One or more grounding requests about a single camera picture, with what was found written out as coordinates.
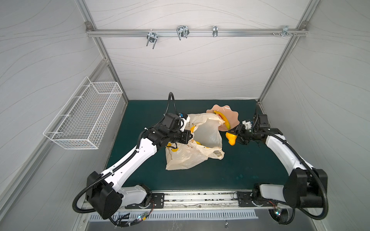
white wire basket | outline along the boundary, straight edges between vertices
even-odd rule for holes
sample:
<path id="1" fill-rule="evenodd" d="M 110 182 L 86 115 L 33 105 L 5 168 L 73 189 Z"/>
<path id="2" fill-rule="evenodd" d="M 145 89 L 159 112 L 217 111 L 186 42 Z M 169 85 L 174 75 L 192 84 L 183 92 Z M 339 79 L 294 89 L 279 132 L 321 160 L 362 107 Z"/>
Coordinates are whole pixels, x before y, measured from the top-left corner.
<path id="1" fill-rule="evenodd" d="M 98 149 L 122 95 L 117 82 L 86 79 L 44 131 L 46 137 L 64 149 Z M 78 90 L 82 93 L 75 96 Z"/>

banana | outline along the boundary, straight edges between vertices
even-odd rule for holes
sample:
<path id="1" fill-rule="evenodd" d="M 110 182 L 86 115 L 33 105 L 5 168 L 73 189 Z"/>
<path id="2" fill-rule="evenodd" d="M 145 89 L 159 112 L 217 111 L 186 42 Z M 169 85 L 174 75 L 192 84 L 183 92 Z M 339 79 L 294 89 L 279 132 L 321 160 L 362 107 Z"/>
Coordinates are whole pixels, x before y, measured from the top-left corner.
<path id="1" fill-rule="evenodd" d="M 223 119 L 225 121 L 226 128 L 230 129 L 230 123 L 229 123 L 228 119 L 226 118 L 226 116 L 224 114 L 222 114 L 221 112 L 218 112 L 218 111 L 213 111 L 213 113 L 220 115 L 221 119 Z"/>

plastic bag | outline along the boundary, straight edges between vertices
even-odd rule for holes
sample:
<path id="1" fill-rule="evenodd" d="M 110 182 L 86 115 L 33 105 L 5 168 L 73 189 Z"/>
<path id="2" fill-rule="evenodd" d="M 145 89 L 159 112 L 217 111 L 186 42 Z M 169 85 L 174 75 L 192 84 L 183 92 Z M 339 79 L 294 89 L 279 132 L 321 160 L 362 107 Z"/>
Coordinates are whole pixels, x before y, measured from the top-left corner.
<path id="1" fill-rule="evenodd" d="M 177 143 L 177 149 L 166 148 L 166 170 L 189 169 L 207 160 L 209 157 L 221 160 L 222 138 L 218 127 L 224 121 L 213 113 L 189 114 L 190 121 L 185 127 L 193 134 L 188 144 Z"/>

aluminum rail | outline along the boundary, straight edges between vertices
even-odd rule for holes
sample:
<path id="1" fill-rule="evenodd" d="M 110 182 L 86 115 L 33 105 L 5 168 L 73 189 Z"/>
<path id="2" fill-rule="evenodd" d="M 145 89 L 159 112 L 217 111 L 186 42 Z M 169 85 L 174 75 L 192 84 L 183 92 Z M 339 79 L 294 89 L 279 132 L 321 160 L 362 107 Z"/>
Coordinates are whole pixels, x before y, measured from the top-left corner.
<path id="1" fill-rule="evenodd" d="M 288 29 L 285 36 L 306 36 L 308 30 Z M 147 29 L 147 30 L 91 30 L 89 37 L 147 37 L 149 32 L 158 37 L 178 37 L 175 29 Z M 218 29 L 218 37 L 267 37 L 281 36 L 283 29 Z M 189 37 L 213 37 L 212 29 L 189 29 Z"/>

green table surface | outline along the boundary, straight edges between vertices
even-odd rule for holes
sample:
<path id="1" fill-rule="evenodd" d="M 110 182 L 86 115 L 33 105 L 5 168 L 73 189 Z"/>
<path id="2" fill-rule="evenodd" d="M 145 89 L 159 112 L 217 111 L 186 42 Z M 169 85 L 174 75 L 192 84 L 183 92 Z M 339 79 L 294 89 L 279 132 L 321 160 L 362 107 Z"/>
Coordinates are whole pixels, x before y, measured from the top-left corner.
<path id="1" fill-rule="evenodd" d="M 129 101 L 115 140 L 108 167 L 116 163 L 137 142 L 139 133 L 158 122 L 166 100 Z M 178 112 L 204 113 L 213 105 L 229 105 L 239 113 L 239 121 L 253 118 L 255 100 L 177 100 Z M 169 112 L 174 112 L 170 105 Z M 145 161 L 125 182 L 124 187 L 145 184 L 151 190 L 220 190 L 251 189 L 255 183 L 284 184 L 288 174 L 276 155 L 262 142 L 231 146 L 222 136 L 222 160 L 211 159 L 185 170 L 166 170 L 165 149 Z"/>

